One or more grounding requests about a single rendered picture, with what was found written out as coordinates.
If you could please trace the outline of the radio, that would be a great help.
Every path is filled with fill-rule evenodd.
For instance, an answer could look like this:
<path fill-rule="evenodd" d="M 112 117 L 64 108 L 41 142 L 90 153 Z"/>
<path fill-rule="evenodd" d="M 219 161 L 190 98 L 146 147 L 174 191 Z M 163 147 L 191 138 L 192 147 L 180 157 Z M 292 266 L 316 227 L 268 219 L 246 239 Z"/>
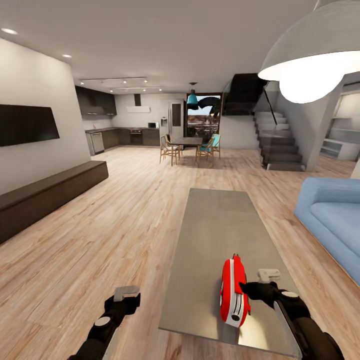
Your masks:
<path fill-rule="evenodd" d="M 223 267 L 220 293 L 220 315 L 222 320 L 234 327 L 241 327 L 251 315 L 248 293 L 243 293 L 240 283 L 247 284 L 247 275 L 241 258 L 234 255 Z"/>

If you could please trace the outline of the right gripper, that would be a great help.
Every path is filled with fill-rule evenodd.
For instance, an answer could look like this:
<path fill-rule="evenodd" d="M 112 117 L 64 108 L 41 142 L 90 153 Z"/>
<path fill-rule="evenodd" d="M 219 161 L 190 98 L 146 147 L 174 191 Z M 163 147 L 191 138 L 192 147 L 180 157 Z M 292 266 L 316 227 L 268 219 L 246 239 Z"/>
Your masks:
<path fill-rule="evenodd" d="M 240 288 L 244 294 L 248 294 L 248 298 L 251 300 L 262 300 L 266 304 L 266 292 L 272 288 L 278 289 L 278 284 L 270 281 L 269 283 L 263 284 L 259 282 L 248 282 L 246 284 L 240 282 Z"/>

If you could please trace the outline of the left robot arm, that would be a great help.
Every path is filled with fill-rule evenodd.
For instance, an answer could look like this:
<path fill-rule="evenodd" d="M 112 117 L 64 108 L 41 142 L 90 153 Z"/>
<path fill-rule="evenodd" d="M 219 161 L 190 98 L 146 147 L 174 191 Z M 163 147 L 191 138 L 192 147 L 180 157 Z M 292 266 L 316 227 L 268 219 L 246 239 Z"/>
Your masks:
<path fill-rule="evenodd" d="M 67 360 L 110 360 L 119 339 L 119 326 L 126 315 L 133 315 L 140 306 L 139 285 L 117 286 L 114 296 L 107 299 L 103 315 L 90 329 L 87 340 Z M 137 297 L 124 295 L 137 294 Z"/>

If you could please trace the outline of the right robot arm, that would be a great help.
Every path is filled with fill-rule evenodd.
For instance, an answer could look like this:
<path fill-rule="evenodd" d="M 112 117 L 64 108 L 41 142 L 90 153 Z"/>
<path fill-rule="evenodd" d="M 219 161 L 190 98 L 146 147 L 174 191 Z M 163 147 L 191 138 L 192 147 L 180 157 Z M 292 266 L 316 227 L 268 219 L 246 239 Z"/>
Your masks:
<path fill-rule="evenodd" d="M 269 278 L 282 273 L 276 269 L 259 269 L 258 282 L 240 282 L 239 286 L 251 300 L 262 300 L 274 309 L 298 360 L 345 360 L 339 345 L 327 332 L 323 332 L 301 297 Z"/>

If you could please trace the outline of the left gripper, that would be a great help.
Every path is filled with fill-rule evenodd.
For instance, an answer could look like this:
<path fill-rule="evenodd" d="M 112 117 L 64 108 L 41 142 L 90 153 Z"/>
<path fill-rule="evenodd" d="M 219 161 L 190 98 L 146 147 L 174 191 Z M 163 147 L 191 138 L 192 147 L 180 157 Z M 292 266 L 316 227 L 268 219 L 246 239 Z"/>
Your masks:
<path fill-rule="evenodd" d="M 105 301 L 104 311 L 109 311 L 110 309 L 118 309 L 122 314 L 122 319 L 126 315 L 133 315 L 136 312 L 136 307 L 140 306 L 141 294 L 139 293 L 137 297 L 125 297 L 122 301 L 114 302 L 114 298 L 111 297 Z"/>

